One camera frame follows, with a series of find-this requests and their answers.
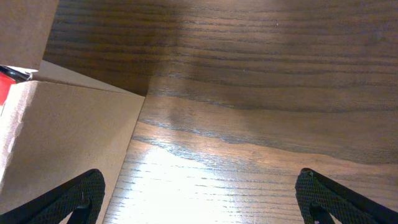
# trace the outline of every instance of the open box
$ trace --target open box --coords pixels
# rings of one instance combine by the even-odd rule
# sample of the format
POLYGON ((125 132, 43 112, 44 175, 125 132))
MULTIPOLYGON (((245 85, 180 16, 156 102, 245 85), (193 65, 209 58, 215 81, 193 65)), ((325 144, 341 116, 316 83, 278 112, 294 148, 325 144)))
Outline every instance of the open box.
POLYGON ((0 2, 0 65, 38 70, 1 112, 0 214, 95 168, 102 223, 144 97, 42 61, 57 3, 0 2))

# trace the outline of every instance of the wood grain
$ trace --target wood grain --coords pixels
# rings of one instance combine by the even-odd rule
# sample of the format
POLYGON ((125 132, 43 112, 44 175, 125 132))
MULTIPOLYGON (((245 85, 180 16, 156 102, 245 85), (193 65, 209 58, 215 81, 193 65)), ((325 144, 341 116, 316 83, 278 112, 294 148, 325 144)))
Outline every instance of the wood grain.
POLYGON ((397 12, 61 0, 45 59, 147 94, 104 222, 303 223, 303 167, 398 210, 397 12))

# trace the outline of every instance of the brown cardboard box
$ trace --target brown cardboard box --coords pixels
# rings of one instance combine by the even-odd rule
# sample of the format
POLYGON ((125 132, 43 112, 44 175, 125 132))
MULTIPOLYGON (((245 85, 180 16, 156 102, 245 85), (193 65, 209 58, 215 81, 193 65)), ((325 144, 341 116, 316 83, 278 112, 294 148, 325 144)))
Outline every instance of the brown cardboard box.
POLYGON ((0 65, 39 70, 0 116, 0 214, 96 168, 102 223, 144 97, 41 60, 57 3, 0 2, 0 65))

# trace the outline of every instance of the dark wooden surface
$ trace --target dark wooden surface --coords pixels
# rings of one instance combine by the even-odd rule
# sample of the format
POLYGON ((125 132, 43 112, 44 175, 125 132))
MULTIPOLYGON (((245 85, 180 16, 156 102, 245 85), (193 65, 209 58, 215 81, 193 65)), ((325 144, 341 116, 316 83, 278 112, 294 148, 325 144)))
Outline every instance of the dark wooden surface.
POLYGON ((105 223, 302 223, 310 167, 398 210, 398 2, 61 0, 45 59, 145 95, 105 223))

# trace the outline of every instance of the red object inside box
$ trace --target red object inside box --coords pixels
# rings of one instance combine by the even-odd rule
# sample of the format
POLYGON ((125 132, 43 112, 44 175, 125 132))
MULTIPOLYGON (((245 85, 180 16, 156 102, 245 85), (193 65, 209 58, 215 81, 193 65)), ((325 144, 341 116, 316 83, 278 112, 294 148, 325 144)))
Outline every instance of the red object inside box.
POLYGON ((10 87, 15 83, 12 78, 0 72, 0 106, 6 101, 10 87))

